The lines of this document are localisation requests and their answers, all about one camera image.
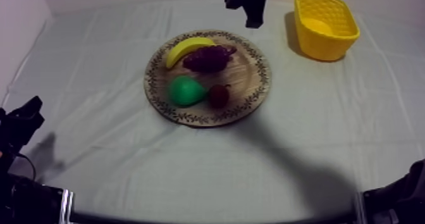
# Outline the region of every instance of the plastic fruit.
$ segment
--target plastic fruit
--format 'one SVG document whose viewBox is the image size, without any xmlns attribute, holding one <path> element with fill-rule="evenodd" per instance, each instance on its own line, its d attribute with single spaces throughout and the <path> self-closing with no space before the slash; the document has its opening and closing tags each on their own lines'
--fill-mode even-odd
<svg viewBox="0 0 425 224">
<path fill-rule="evenodd" d="M 178 43 L 168 54 L 166 66 L 172 68 L 179 59 L 201 47 L 215 46 L 216 44 L 207 37 L 191 37 Z"/>
<path fill-rule="evenodd" d="M 177 106 L 190 106 L 203 100 L 207 90 L 189 76 L 180 75 L 171 82 L 168 93 Z"/>
<path fill-rule="evenodd" d="M 229 102 L 229 98 L 227 86 L 214 85 L 208 91 L 208 102 L 213 108 L 224 108 Z"/>
<path fill-rule="evenodd" d="M 193 72 L 217 73 L 224 70 L 232 59 L 231 55 L 237 50 L 224 46 L 202 47 L 188 55 L 183 61 L 183 67 Z"/>
</svg>

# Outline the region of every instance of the cable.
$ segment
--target cable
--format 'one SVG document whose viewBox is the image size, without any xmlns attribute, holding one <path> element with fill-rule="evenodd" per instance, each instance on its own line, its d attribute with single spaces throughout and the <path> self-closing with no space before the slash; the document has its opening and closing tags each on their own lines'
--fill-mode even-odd
<svg viewBox="0 0 425 224">
<path fill-rule="evenodd" d="M 21 157 L 21 158 L 24 158 L 24 159 L 26 159 L 29 163 L 30 163 L 30 165 L 31 165 L 31 167 L 32 167 L 32 181 L 34 181 L 35 180 L 35 178 L 36 178 L 36 176 L 37 176 L 37 171 L 35 170 L 35 166 L 34 166 L 34 164 L 31 162 L 31 160 L 30 160 L 30 158 L 28 158 L 28 157 L 26 157 L 25 155 L 23 155 L 23 154 L 16 154 L 16 156 L 17 157 Z"/>
</svg>

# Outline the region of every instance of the decorative leaf pattern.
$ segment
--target decorative leaf pattern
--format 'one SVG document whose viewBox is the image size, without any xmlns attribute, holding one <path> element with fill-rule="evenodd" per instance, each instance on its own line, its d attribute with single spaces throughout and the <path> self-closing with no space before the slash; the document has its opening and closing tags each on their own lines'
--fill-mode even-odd
<svg viewBox="0 0 425 224">
<path fill-rule="evenodd" d="M 160 63 L 163 60 L 163 56 L 167 50 L 175 47 L 179 42 L 191 38 L 191 37 L 225 37 L 227 40 L 230 40 L 236 44 L 240 44 L 247 52 L 248 55 L 253 58 L 257 67 L 257 74 L 260 77 L 261 85 L 249 96 L 247 96 L 242 104 L 236 105 L 234 108 L 229 108 L 219 114 L 215 115 L 193 115 L 186 112 L 179 112 L 175 107 L 167 103 L 166 101 L 161 100 L 158 96 L 158 85 L 156 72 L 160 69 Z M 172 42 L 169 42 L 164 47 L 159 49 L 154 57 L 149 62 L 147 71 L 145 74 L 146 85 L 145 88 L 148 97 L 151 98 L 152 105 L 159 110 L 164 116 L 182 123 L 196 123 L 200 125 L 214 125 L 215 123 L 220 123 L 223 120 L 229 118 L 235 118 L 240 116 L 242 113 L 246 113 L 248 110 L 253 108 L 253 104 L 257 102 L 265 93 L 267 93 L 267 88 L 269 87 L 269 72 L 268 65 L 265 63 L 265 59 L 262 54 L 259 53 L 258 49 L 254 49 L 250 43 L 245 39 L 242 39 L 239 36 L 236 36 L 229 32 L 224 31 L 195 31 L 189 32 L 186 34 L 181 34 L 178 37 L 174 38 Z"/>
</svg>

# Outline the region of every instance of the purple grapes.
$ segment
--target purple grapes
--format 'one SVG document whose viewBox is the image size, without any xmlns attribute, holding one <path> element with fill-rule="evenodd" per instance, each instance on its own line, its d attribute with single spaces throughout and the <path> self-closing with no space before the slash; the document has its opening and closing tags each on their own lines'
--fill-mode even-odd
<svg viewBox="0 0 425 224">
<path fill-rule="evenodd" d="M 183 67 L 193 72 L 216 73 L 224 70 L 231 60 L 235 47 L 227 50 L 223 46 L 202 47 L 190 53 L 183 61 Z"/>
</svg>

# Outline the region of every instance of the round wooden plate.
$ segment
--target round wooden plate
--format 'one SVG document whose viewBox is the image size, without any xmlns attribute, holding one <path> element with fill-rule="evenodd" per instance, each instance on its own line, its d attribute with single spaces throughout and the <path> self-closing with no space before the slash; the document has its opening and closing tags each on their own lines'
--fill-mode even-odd
<svg viewBox="0 0 425 224">
<path fill-rule="evenodd" d="M 183 59 L 171 69 L 165 61 L 169 51 L 190 37 L 208 37 L 215 43 L 237 49 L 226 69 L 213 74 L 192 72 L 183 67 Z M 179 108 L 169 101 L 168 85 L 178 75 L 188 75 L 205 88 L 230 85 L 230 100 L 223 109 L 212 109 L 202 101 L 189 108 Z M 171 121 L 191 127 L 217 127 L 237 121 L 253 112 L 266 98 L 270 88 L 270 68 L 262 52 L 247 39 L 220 30 L 199 30 L 181 34 L 152 56 L 145 71 L 144 87 L 149 102 Z"/>
</svg>

